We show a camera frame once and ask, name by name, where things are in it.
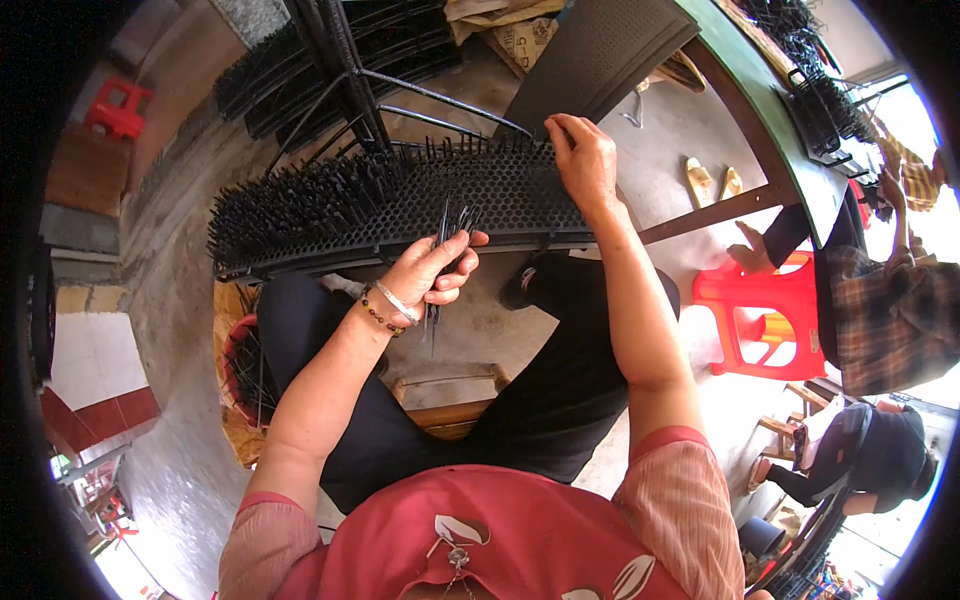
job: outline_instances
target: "striped shirt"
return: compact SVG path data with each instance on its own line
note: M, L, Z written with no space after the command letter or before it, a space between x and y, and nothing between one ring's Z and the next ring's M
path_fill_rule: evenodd
M881 128L886 137L878 136L876 143L880 146L885 163L900 166L900 183L903 185L907 207L910 210L927 212L937 203L943 183L933 179L931 169L922 158L899 143L885 127Z

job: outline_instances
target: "silver bangle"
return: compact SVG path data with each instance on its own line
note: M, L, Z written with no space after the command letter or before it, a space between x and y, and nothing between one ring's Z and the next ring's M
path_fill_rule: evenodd
M400 314L403 315L403 317L410 322L411 327L417 326L417 323L419 323L419 321L417 321L417 318L413 316L413 314L407 309L406 306L403 305L403 302L396 299L396 296L394 296L393 293L391 293L391 291L387 289L387 286L380 283L380 280L378 279L373 283L373 287L380 290L380 294L383 294L383 297L386 298L387 301L390 304L392 304L394 308L396 308L396 310L400 311Z

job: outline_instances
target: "knee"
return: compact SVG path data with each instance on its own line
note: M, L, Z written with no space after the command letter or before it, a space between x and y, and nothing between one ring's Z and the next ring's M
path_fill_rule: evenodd
M288 273L261 286L256 313L259 316L263 311L276 310L279 305L289 303L303 305L323 302L328 297L329 292L313 278L301 273Z

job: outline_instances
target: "wrist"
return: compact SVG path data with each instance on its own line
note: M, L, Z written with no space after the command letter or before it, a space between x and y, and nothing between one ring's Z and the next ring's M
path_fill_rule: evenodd
M367 302L369 303L369 306L365 306L367 313L370 314L375 323L380 324L383 328L389 329L388 324L400 329L411 326L410 320L375 287L367 290Z
M613 192L595 192L590 194L584 202L577 203L588 222L606 219L611 216L627 215L627 206L620 202Z

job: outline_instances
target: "green table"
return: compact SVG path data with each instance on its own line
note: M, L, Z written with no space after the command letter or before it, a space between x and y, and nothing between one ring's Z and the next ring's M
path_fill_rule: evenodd
M847 189L846 176L811 159L778 94L783 86L751 42L710 0L676 0L700 26L684 47L723 100L766 175L767 183L723 202L645 229L652 243L777 205L803 203L822 248Z

